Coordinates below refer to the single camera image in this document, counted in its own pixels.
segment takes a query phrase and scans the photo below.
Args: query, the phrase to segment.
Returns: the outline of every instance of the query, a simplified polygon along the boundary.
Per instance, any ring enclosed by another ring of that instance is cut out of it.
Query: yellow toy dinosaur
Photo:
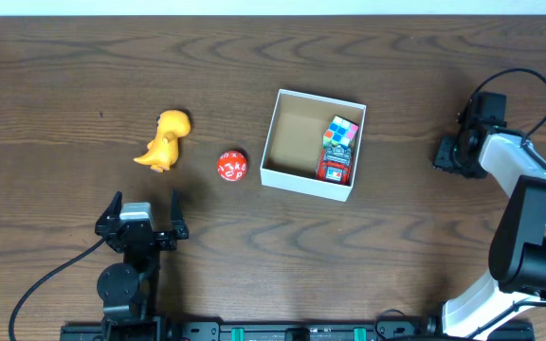
[[[134,159],[141,165],[151,166],[153,171],[169,171],[170,166],[178,159],[178,138],[191,131],[187,114],[178,110],[161,113],[157,121],[157,133],[149,142],[149,151]]]

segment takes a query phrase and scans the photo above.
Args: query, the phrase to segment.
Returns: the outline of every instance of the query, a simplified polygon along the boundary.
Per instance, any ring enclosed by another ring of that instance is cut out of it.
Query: small red toy
[[[328,146],[319,157],[316,179],[341,185],[349,183],[351,173],[351,148]]]
[[[226,152],[218,159],[218,173],[225,180],[238,181],[246,175],[246,172],[246,157],[237,151]]]

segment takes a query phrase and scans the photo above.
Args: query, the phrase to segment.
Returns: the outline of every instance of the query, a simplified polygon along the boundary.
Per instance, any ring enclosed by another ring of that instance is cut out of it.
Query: open box
[[[347,185],[316,180],[323,134],[335,116],[359,125]],[[300,92],[280,90],[261,163],[265,186],[347,201],[355,182],[366,106]]]

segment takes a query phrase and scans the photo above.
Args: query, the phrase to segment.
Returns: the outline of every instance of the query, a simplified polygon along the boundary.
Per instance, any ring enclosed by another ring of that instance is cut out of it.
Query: red die
[[[237,181],[246,175],[247,160],[246,157],[237,152],[229,151],[218,159],[218,173],[223,179],[228,181]]]

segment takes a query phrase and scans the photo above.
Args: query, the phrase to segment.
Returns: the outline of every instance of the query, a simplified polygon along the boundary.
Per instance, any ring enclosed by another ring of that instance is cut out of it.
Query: wire
[[[103,243],[105,242],[105,239],[102,238],[97,243],[95,243],[92,247],[89,249],[83,251],[79,256],[76,258],[66,262],[65,264],[57,267],[56,269],[50,271],[47,275],[43,276],[41,279],[39,279],[35,284],[33,284],[30,289],[27,290],[27,292],[20,298],[18,303],[16,303],[16,307],[14,308],[14,311],[11,313],[11,316],[9,317],[9,324],[8,324],[8,335],[9,335],[9,341],[16,341],[16,336],[14,335],[14,322],[16,321],[16,315],[18,315],[18,312],[20,312],[20,308],[22,308],[25,301],[28,299],[28,297],[33,294],[33,292],[39,288],[40,285],[44,284],[44,282],[50,278],[52,278],[54,275],[58,274],[59,272],[63,271],[67,267],[73,265],[78,260],[81,260],[85,256],[91,254],[94,250],[99,248]]]
[[[388,338],[383,335],[379,330],[378,330],[378,321],[380,321],[380,319],[386,315],[386,314],[389,314],[389,313],[396,313],[396,314],[400,314],[404,317],[406,317],[406,315],[404,313],[402,313],[400,310],[398,309],[387,309],[386,311],[380,313],[380,315],[374,320],[374,332],[376,333],[376,336],[378,336],[381,340],[388,340]],[[414,324],[412,324],[412,322],[409,322],[412,327],[414,327],[414,329],[416,330],[416,326],[414,326]]]
[[[479,327],[477,330],[472,332],[470,335],[468,335],[466,338],[472,339],[475,336],[481,334],[482,332],[485,332],[486,330],[490,329],[497,323],[501,322],[505,317],[507,317],[511,313],[518,313],[519,308],[521,307],[546,307],[546,302],[528,302],[528,301],[521,301],[517,303],[513,303],[511,307],[498,316],[496,316],[494,319],[490,320],[488,323],[484,324],[483,327]]]
[[[546,78],[545,78],[545,76],[539,74],[539,73],[538,73],[537,71],[535,71],[535,70],[531,70],[531,69],[527,69],[527,68],[522,68],[522,67],[517,67],[517,68],[512,68],[512,69],[508,69],[508,70],[501,71],[501,72],[499,72],[499,73],[497,73],[497,74],[494,74],[494,75],[488,77],[485,81],[482,82],[482,84],[480,84],[480,85],[475,89],[475,91],[473,92],[473,94],[471,94],[471,98],[473,99],[473,96],[474,96],[476,93],[478,93],[480,90],[482,90],[482,88],[483,88],[486,84],[488,84],[489,82],[491,82],[492,80],[494,80],[494,79],[496,79],[496,78],[498,78],[498,77],[500,77],[500,76],[502,76],[502,75],[506,75],[506,74],[514,73],[514,72],[523,72],[523,73],[527,73],[527,74],[533,75],[533,76],[537,77],[539,80],[541,80],[541,81],[545,84],[545,86],[546,86]],[[535,125],[534,128],[532,128],[532,129],[530,130],[530,132],[528,132],[526,135],[524,135],[524,136],[521,138],[521,144],[523,145],[524,142],[525,142],[528,138],[530,138],[530,136],[531,136],[532,134],[534,134],[534,133],[538,130],[538,128],[540,128],[543,124],[545,124],[545,122],[546,122],[546,115],[542,118],[542,120],[541,120],[539,123],[537,123],[537,125]]]

